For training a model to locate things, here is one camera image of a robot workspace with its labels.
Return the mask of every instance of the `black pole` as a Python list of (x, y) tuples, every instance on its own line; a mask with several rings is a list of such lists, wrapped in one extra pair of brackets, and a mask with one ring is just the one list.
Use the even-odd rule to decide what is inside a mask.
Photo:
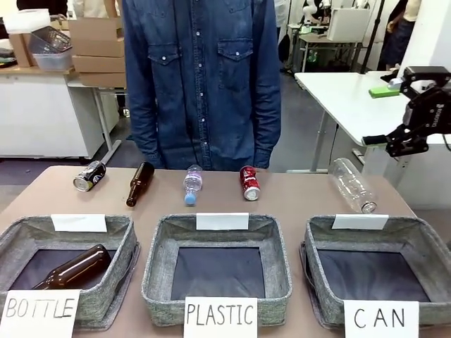
[(368, 48), (366, 49), (364, 62), (362, 63), (362, 68), (360, 69), (360, 74), (365, 73), (366, 65), (368, 65), (369, 54), (371, 54), (371, 49), (373, 48), (373, 43), (374, 43), (374, 40), (376, 39), (376, 33), (378, 32), (379, 24), (381, 23), (381, 16), (382, 16), (384, 4), (385, 4), (385, 0), (381, 0), (381, 4), (379, 5), (378, 16), (374, 20), (373, 32), (371, 33), (371, 37), (369, 39)]

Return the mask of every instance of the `red can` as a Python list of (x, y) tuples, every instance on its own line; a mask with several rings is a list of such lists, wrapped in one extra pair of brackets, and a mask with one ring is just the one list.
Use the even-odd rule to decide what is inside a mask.
[(257, 181), (257, 170), (250, 165), (245, 165), (240, 170), (240, 179), (243, 195), (248, 201), (256, 201), (260, 195), (260, 184)]

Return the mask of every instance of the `black can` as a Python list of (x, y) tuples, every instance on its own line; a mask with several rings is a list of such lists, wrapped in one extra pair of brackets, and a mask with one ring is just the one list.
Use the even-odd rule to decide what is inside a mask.
[(88, 192), (105, 174), (106, 166), (101, 161), (94, 161), (73, 179), (73, 185), (81, 192)]

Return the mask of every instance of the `pocket flap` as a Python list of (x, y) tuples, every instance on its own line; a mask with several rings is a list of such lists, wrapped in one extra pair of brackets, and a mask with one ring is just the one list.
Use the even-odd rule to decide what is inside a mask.
[(240, 61), (252, 54), (252, 39), (221, 40), (218, 42), (218, 53)]
[(148, 50), (149, 58), (161, 65), (168, 65), (170, 62), (180, 58), (177, 44), (152, 44)]

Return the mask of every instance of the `blue bottle cap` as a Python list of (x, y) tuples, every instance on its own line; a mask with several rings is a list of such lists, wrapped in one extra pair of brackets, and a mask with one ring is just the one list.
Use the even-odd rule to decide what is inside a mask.
[(191, 192), (188, 192), (188, 193), (185, 195), (185, 204), (186, 204), (187, 206), (193, 206), (193, 205), (195, 205), (195, 204), (196, 204), (196, 195), (194, 195), (194, 194), (191, 193)]

